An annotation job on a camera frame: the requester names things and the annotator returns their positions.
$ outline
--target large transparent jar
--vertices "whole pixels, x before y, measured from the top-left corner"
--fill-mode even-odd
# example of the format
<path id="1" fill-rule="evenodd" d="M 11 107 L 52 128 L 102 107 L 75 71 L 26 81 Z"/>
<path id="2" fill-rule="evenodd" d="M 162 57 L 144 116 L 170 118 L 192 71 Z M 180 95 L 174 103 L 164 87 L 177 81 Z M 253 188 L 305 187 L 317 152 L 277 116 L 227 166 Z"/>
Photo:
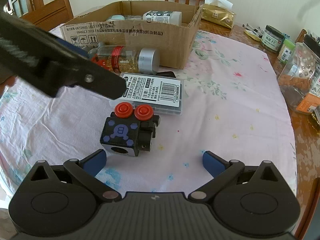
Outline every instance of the large transparent jar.
<path id="1" fill-rule="evenodd" d="M 105 45 L 98 49 L 97 57 L 101 66 L 118 74 L 129 72 L 155 75 L 160 64 L 158 50 L 151 48 Z"/>
<path id="2" fill-rule="evenodd" d="M 310 90 L 316 66 L 320 63 L 319 56 L 319 44 L 306 35 L 303 43 L 296 43 L 292 55 L 278 78 L 284 99 L 294 111 L 309 112 L 301 111 L 301 102 Z"/>

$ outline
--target black lid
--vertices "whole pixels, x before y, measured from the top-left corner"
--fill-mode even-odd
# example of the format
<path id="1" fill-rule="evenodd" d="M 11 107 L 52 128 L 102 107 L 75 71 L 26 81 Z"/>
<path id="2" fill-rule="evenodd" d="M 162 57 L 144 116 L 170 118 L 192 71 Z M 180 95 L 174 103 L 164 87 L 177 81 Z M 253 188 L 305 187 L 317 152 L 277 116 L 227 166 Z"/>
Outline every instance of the black lid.
<path id="1" fill-rule="evenodd" d="M 270 25 L 266 26 L 266 30 L 271 32 L 273 35 L 279 37 L 280 39 L 284 38 L 284 35 L 280 31 L 278 31 L 276 28 L 274 28 L 274 27 L 272 27 Z"/>
<path id="2" fill-rule="evenodd" d="M 320 45 L 318 42 L 306 34 L 306 36 L 304 36 L 303 43 L 320 58 Z"/>

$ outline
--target ribbed gray surface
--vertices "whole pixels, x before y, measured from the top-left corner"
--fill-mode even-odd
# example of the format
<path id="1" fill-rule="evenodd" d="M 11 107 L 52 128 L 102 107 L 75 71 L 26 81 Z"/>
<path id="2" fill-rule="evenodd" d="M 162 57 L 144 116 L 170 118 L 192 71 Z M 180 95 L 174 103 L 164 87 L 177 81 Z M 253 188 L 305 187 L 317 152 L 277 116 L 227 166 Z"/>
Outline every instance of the ribbed gray surface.
<path id="1" fill-rule="evenodd" d="M 249 239 L 222 227 L 204 204 L 182 193 L 127 193 L 117 203 L 103 204 L 85 227 L 59 237 L 17 235 L 13 240 L 237 240 Z M 275 239 L 294 239 L 289 234 Z"/>

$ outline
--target white tissue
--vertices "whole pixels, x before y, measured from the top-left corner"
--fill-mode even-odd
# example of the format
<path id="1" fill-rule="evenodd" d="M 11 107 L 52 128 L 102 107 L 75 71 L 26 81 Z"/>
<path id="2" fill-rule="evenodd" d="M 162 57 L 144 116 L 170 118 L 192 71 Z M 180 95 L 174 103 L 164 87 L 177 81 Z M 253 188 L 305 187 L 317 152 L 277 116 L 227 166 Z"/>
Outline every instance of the white tissue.
<path id="1" fill-rule="evenodd" d="M 221 8 L 224 8 L 228 11 L 231 11 L 233 3 L 227 1 L 227 0 L 204 0 L 204 3 L 206 4 L 212 4 L 219 6 Z"/>

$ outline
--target blue hexagon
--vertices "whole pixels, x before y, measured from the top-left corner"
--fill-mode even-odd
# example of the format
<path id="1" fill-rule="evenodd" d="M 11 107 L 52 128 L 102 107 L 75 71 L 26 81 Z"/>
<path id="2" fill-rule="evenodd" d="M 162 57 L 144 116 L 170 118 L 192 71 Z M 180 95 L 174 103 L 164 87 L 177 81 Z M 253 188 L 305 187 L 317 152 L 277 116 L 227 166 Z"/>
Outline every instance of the blue hexagon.
<path id="1" fill-rule="evenodd" d="M 115 125 L 115 121 L 110 120 L 110 121 L 108 122 L 108 125 L 109 125 L 109 126 L 114 126 L 114 125 Z"/>
<path id="2" fill-rule="evenodd" d="M 128 146 L 132 146 L 134 144 L 133 140 L 129 139 L 127 140 L 127 145 Z"/>
<path id="3" fill-rule="evenodd" d="M 106 135 L 104 138 L 103 138 L 103 141 L 105 142 L 108 142 L 110 140 L 110 137 L 108 135 Z"/>
<path id="4" fill-rule="evenodd" d="M 138 124 L 135 122 L 130 125 L 131 129 L 136 130 L 138 128 Z"/>

